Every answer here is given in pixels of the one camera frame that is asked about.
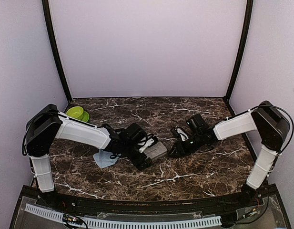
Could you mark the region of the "teal glasses case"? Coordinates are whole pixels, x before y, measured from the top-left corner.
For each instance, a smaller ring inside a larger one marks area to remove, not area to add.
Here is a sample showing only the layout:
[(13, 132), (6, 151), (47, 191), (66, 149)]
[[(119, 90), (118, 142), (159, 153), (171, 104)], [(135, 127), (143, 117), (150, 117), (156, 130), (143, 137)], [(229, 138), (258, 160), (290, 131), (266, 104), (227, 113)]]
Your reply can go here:
[(167, 154), (167, 148), (162, 142), (158, 142), (157, 144), (145, 149), (144, 153), (152, 161), (155, 161)]

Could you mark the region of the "blue cleaning cloth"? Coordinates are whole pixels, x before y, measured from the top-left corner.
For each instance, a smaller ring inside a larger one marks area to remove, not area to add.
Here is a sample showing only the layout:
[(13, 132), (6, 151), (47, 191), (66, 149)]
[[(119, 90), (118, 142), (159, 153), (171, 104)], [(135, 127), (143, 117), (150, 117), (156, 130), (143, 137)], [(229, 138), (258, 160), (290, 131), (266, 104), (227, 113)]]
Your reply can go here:
[(106, 168), (113, 166), (118, 161), (119, 157), (115, 156), (111, 152), (103, 151), (100, 149), (98, 153), (93, 155), (93, 159), (95, 161), (95, 164), (99, 168)]

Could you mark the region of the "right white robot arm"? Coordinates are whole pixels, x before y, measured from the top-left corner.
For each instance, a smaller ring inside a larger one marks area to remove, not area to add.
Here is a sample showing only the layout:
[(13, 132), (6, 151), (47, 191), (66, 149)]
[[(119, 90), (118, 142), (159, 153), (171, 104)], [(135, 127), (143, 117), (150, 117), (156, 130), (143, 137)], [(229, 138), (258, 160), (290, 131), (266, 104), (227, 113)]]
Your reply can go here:
[(240, 114), (227, 117), (214, 126), (209, 126), (200, 114), (186, 121), (192, 135), (187, 135), (180, 127), (171, 130), (177, 140), (168, 156), (180, 158), (196, 152), (200, 147), (223, 141), (235, 135), (258, 131), (261, 150), (254, 167), (248, 176), (244, 192), (238, 195), (237, 202), (242, 207), (249, 206), (256, 199), (257, 190), (272, 172), (279, 155), (289, 145), (294, 134), (294, 122), (282, 108), (263, 101)]

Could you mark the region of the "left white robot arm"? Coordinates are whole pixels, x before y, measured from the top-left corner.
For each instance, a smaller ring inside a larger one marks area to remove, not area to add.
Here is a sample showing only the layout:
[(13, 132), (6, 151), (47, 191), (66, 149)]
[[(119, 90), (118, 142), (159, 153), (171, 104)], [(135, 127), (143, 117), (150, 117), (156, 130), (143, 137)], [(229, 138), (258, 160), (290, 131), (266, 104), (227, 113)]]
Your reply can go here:
[(108, 152), (111, 158), (126, 157), (139, 170), (151, 165), (152, 160), (144, 151), (158, 142), (156, 136), (147, 134), (137, 123), (126, 129), (113, 129), (108, 124), (96, 126), (60, 112), (54, 104), (47, 105), (27, 122), (22, 153), (30, 157), (42, 199), (51, 208), (61, 204), (61, 196), (54, 192), (49, 159), (54, 139), (90, 145)]

